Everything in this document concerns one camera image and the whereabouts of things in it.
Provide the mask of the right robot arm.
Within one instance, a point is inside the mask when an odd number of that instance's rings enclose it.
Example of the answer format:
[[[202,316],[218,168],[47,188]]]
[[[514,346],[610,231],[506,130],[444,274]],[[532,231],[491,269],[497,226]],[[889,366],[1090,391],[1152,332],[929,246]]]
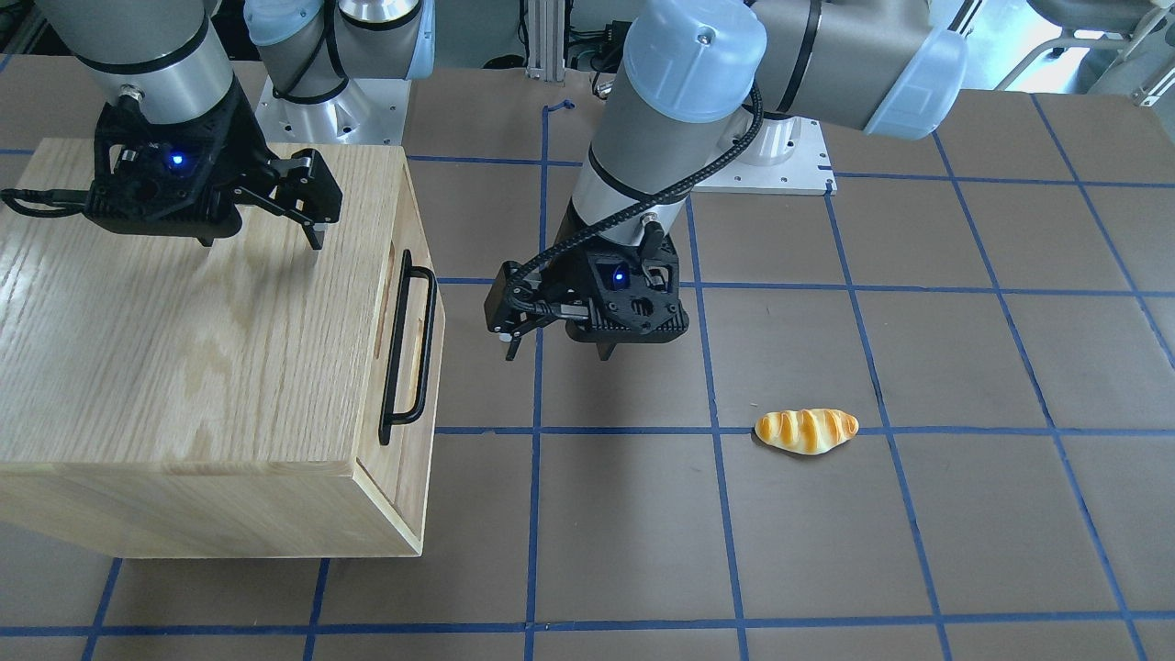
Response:
[[[122,235],[234,237],[239,205],[293,220],[314,250],[340,221],[320,146],[398,146],[435,62],[431,1],[248,1],[269,85],[246,96],[206,1],[40,1],[102,108],[83,191],[5,189],[32,218],[80,214]]]

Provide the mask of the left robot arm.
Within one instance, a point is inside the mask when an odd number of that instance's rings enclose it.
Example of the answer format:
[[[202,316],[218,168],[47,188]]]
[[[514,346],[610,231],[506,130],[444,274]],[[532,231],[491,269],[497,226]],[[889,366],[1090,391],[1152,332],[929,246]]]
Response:
[[[962,35],[924,1],[650,1],[588,147],[553,247],[502,264],[486,330],[513,359],[563,322],[609,359],[689,330],[670,230],[689,193],[748,151],[768,120],[927,137],[956,102]]]

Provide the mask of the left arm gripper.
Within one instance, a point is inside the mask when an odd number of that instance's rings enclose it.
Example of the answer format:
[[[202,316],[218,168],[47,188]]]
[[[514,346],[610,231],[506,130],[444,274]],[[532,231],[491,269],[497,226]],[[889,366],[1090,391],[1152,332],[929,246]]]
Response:
[[[519,270],[505,261],[484,301],[486,330],[508,344],[505,360],[515,360],[523,336],[559,319],[572,342],[596,344],[600,360],[617,344],[669,343],[691,326],[678,251],[658,221],[634,247],[596,235],[564,252],[562,281],[538,269],[515,279]]]

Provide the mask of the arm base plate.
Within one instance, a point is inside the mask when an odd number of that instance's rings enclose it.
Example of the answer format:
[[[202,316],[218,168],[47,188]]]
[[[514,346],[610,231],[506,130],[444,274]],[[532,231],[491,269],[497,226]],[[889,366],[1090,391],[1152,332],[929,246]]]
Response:
[[[764,119],[747,150],[694,189],[698,193],[786,196],[838,193],[822,126],[803,117]]]
[[[266,81],[255,117],[270,142],[313,146],[402,146],[409,80],[357,79],[317,104],[294,104],[273,96]]]

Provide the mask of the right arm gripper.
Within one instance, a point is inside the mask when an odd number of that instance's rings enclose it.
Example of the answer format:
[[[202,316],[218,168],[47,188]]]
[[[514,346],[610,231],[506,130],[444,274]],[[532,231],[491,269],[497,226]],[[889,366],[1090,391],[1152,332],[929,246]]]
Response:
[[[150,124],[136,101],[105,104],[94,130],[94,180],[83,216],[125,235],[187,237],[206,247],[242,227],[236,205],[293,220],[311,250],[340,222],[343,193],[318,150],[271,151],[246,96],[197,119]]]

